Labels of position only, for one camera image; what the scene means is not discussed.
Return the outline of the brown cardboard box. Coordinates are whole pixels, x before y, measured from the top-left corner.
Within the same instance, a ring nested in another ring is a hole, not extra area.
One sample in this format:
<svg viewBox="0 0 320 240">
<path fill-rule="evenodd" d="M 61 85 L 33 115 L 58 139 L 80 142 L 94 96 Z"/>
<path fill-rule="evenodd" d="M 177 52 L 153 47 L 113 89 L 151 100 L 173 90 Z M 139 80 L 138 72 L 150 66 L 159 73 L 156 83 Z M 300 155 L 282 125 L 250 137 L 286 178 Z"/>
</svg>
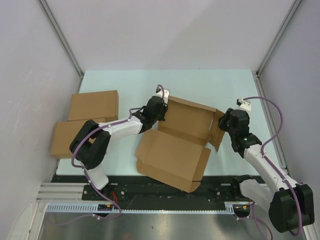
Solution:
<svg viewBox="0 0 320 240">
<path fill-rule="evenodd" d="M 171 96 L 165 120 L 143 133 L 135 152 L 137 172 L 191 193 L 201 184 L 211 154 L 225 132 L 218 127 L 224 115 L 217 108 Z"/>
</svg>

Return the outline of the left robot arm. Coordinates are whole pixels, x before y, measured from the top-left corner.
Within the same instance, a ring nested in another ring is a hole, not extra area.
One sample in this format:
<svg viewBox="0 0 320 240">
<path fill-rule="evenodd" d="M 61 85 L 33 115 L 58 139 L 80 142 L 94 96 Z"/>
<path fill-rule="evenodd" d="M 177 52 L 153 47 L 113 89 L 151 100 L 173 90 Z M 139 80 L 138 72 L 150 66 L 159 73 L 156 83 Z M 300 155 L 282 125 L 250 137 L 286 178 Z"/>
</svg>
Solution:
<svg viewBox="0 0 320 240">
<path fill-rule="evenodd" d="M 93 187 L 93 194 L 100 200 L 110 196 L 109 178 L 102 166 L 112 140 L 139 135 L 150 130 L 158 121 L 165 120 L 168 96 L 154 95 L 142 107 L 129 110 L 129 117 L 107 123 L 87 120 L 69 146 L 71 165 L 85 173 Z"/>
</svg>

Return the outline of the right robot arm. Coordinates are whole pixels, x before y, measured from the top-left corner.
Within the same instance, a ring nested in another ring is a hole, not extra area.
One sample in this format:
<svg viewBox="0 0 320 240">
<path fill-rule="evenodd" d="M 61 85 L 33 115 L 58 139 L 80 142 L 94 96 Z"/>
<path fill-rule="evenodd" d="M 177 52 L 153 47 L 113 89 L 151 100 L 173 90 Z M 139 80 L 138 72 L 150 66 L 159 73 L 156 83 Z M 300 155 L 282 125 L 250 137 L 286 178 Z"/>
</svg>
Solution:
<svg viewBox="0 0 320 240">
<path fill-rule="evenodd" d="M 218 127 L 229 134 L 233 151 L 255 168 L 266 186 L 244 175 L 236 178 L 230 188 L 231 196 L 237 201 L 249 198 L 261 206 L 280 233 L 312 225 L 315 222 L 312 189 L 266 159 L 268 155 L 261 151 L 262 142 L 250 132 L 249 123 L 245 110 L 229 108 L 219 118 Z"/>
</svg>

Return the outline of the upper folded cardboard box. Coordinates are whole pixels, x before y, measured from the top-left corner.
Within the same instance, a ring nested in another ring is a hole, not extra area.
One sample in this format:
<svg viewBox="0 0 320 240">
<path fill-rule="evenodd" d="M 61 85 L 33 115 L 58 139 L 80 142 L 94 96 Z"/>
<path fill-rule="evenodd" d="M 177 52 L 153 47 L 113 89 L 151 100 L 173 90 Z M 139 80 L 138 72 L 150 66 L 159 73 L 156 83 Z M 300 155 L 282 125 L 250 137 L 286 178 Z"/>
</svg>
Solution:
<svg viewBox="0 0 320 240">
<path fill-rule="evenodd" d="M 68 121 L 119 119 L 119 95 L 117 90 L 73 94 L 70 101 Z"/>
</svg>

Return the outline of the folded cardboard box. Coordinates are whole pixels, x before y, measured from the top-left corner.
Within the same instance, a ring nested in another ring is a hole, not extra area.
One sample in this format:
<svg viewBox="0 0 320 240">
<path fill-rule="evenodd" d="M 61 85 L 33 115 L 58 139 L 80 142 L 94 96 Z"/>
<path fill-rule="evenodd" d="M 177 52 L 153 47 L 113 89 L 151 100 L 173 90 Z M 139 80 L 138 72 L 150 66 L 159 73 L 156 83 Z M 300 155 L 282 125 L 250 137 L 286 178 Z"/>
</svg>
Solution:
<svg viewBox="0 0 320 240">
<path fill-rule="evenodd" d="M 119 95 L 117 90 L 73 94 L 70 101 L 68 121 L 119 119 Z"/>
<path fill-rule="evenodd" d="M 85 124 L 86 120 L 57 122 L 53 131 L 50 155 L 55 159 L 70 159 L 70 144 Z"/>
</svg>

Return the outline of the lower folded cardboard box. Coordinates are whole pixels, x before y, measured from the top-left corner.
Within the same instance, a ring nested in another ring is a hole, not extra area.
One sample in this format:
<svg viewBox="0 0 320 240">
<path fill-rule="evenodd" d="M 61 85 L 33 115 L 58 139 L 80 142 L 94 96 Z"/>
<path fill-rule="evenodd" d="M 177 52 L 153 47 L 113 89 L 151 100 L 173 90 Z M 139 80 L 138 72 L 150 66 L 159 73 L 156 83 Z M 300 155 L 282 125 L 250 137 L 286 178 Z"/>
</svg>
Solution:
<svg viewBox="0 0 320 240">
<path fill-rule="evenodd" d="M 85 124 L 86 120 L 57 122 L 53 131 L 50 155 L 55 159 L 70 159 L 70 144 Z"/>
</svg>

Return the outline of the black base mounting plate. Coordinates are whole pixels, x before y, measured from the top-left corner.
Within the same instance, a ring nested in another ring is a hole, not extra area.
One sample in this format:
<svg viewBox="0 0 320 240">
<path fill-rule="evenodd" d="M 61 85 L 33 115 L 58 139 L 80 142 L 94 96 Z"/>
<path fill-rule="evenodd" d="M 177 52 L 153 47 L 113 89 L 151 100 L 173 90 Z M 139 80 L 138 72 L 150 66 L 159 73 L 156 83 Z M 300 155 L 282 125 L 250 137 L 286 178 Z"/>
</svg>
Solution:
<svg viewBox="0 0 320 240">
<path fill-rule="evenodd" d="M 248 201 L 249 198 L 234 193 L 233 176 L 204 176 L 199 187 L 185 192 L 147 176 L 114 175 L 100 192 L 118 202 L 133 197 L 206 197 L 215 202 Z"/>
</svg>

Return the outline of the right aluminium side rail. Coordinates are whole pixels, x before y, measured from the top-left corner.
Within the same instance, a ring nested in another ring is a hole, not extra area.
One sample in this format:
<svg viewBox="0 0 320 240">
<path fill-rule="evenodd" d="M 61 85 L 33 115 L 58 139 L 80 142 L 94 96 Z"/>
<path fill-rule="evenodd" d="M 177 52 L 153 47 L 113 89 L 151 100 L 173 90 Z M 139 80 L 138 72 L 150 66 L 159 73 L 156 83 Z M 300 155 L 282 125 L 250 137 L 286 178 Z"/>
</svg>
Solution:
<svg viewBox="0 0 320 240">
<path fill-rule="evenodd" d="M 251 73 L 253 76 L 253 80 L 254 80 L 258 95 L 260 97 L 267 98 L 260 77 L 258 77 L 256 75 L 256 71 L 252 71 Z M 275 117 L 276 118 L 279 117 L 279 112 L 278 112 L 277 108 L 272 103 L 269 103 L 266 100 L 261 100 L 260 103 L 261 103 L 261 106 L 263 109 L 264 116 L 266 118 L 266 123 L 267 123 L 268 129 L 269 129 L 270 136 L 273 137 L 276 134 L 276 132 L 280 126 L 278 123 L 275 122 L 273 110 L 275 110 Z M 272 146 L 274 148 L 274 151 L 275 151 L 275 154 L 276 154 L 276 157 L 277 157 L 277 160 L 278 160 L 280 167 L 284 170 L 285 173 L 287 173 L 288 175 L 291 175 L 291 172 L 290 172 L 290 169 L 288 168 L 287 160 L 286 160 L 286 157 L 283 152 L 283 148 L 282 148 L 282 145 L 281 145 L 281 142 L 280 142 L 280 139 L 278 136 L 276 136 L 272 140 Z"/>
</svg>

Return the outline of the left aluminium frame post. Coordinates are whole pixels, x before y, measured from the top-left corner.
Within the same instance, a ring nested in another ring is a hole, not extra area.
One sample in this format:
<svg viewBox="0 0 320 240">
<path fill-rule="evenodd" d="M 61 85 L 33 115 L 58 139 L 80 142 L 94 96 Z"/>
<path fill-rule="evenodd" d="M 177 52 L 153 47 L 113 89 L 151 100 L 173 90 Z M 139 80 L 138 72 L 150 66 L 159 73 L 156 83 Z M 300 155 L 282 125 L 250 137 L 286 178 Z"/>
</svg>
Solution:
<svg viewBox="0 0 320 240">
<path fill-rule="evenodd" d="M 57 37 L 62 49 L 64 50 L 67 58 L 69 59 L 72 67 L 76 71 L 77 75 L 83 79 L 84 77 L 84 71 L 82 70 L 78 60 L 76 59 L 76 56 L 68 43 L 67 38 L 65 37 L 60 24 L 58 23 L 49 3 L 47 0 L 37 0 L 37 3 L 39 7 L 41 8 L 44 16 L 46 17 L 50 27 L 52 28 L 55 36 Z"/>
</svg>

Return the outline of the aluminium frame post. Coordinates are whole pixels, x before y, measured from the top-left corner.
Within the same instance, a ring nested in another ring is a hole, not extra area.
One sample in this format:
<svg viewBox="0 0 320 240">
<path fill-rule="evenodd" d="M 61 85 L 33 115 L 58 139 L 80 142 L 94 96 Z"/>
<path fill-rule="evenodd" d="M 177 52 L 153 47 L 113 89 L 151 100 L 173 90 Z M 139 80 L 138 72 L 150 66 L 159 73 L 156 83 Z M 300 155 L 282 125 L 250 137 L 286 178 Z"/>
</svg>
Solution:
<svg viewBox="0 0 320 240">
<path fill-rule="evenodd" d="M 84 77 L 84 71 L 82 70 L 78 60 L 76 59 L 76 56 L 68 43 L 67 38 L 65 37 L 60 24 L 58 23 L 49 3 L 47 0 L 37 0 L 37 3 L 39 7 L 41 8 L 44 16 L 46 17 L 50 27 L 52 28 L 55 36 L 57 37 L 62 49 L 64 50 L 67 58 L 69 59 L 72 67 L 76 71 L 77 75 L 83 79 Z"/>
<path fill-rule="evenodd" d="M 275 37 L 273 38 L 271 45 L 269 46 L 266 54 L 264 55 L 261 63 L 259 64 L 255 74 L 260 77 L 263 73 L 264 69 L 266 68 L 267 64 L 271 60 L 273 54 L 275 53 L 277 47 L 279 46 L 280 42 L 282 41 L 283 37 L 285 36 L 286 31 L 288 30 L 291 22 L 293 21 L 296 13 L 299 11 L 300 6 L 304 0 L 294 0 L 286 13 Z"/>
</svg>

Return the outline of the right aluminium frame post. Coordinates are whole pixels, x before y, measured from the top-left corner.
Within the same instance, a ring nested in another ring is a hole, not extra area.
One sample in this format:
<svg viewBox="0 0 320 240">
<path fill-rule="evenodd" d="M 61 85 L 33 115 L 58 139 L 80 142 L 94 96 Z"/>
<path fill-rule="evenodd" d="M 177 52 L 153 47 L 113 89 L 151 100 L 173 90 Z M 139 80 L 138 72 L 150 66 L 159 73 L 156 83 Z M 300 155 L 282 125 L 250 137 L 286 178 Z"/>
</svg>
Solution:
<svg viewBox="0 0 320 240">
<path fill-rule="evenodd" d="M 267 64 L 271 60 L 273 54 L 275 53 L 277 47 L 279 46 L 280 42 L 282 41 L 283 37 L 285 36 L 286 31 L 288 30 L 291 22 L 293 21 L 296 13 L 299 11 L 300 6 L 304 0 L 294 0 L 286 13 L 275 37 L 273 38 L 271 45 L 269 46 L 266 54 L 264 55 L 261 63 L 259 64 L 255 74 L 260 77 L 263 73 L 264 69 L 266 68 Z"/>
</svg>

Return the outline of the front aluminium frame rail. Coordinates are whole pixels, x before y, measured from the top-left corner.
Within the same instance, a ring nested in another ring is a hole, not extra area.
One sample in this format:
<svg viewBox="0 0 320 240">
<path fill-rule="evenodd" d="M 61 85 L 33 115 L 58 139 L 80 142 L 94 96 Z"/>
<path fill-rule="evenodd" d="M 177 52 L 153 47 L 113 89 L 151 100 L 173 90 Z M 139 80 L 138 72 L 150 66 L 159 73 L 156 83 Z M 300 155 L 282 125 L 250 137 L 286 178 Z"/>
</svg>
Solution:
<svg viewBox="0 0 320 240">
<path fill-rule="evenodd" d="M 205 200 L 213 201 L 206 197 L 155 197 L 155 196 L 135 196 L 126 201 L 118 202 L 116 199 L 111 200 L 117 203 L 124 203 L 134 199 L 187 199 L 187 200 Z M 37 200 L 47 202 L 106 202 L 107 200 L 100 196 L 88 183 L 43 183 L 37 195 Z"/>
</svg>

